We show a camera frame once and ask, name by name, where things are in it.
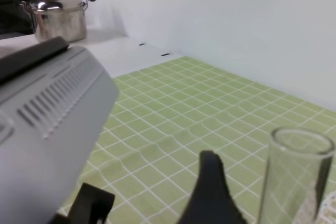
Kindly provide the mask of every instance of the grid pattern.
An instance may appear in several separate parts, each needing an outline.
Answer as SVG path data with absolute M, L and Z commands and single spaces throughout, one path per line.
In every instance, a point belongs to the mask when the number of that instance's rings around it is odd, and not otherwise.
M 256 221 L 271 130 L 302 126 L 336 138 L 336 113 L 183 57 L 115 78 L 120 92 L 80 184 L 116 195 L 109 223 L 175 223 L 198 154 L 214 150 L 249 223 Z M 336 189 L 333 164 L 327 192 Z

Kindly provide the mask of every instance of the clear glass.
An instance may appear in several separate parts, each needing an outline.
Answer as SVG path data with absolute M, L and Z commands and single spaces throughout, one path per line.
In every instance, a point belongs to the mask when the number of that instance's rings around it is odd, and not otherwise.
M 272 132 L 259 224 L 313 224 L 327 182 L 334 143 L 300 128 Z

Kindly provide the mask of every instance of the machine vent slot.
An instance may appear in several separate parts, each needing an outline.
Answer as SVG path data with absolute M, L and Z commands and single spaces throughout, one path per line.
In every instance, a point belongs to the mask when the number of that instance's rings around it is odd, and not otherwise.
M 22 110 L 18 109 L 17 113 L 19 114 L 19 116 L 26 121 L 27 124 L 29 124 L 31 127 L 34 127 L 34 123 L 25 115 L 25 113 L 22 112 Z
M 23 108 L 26 110 L 26 112 L 32 117 L 34 118 L 36 121 L 41 121 L 41 118 L 33 111 L 30 109 L 30 107 L 28 105 L 24 105 Z

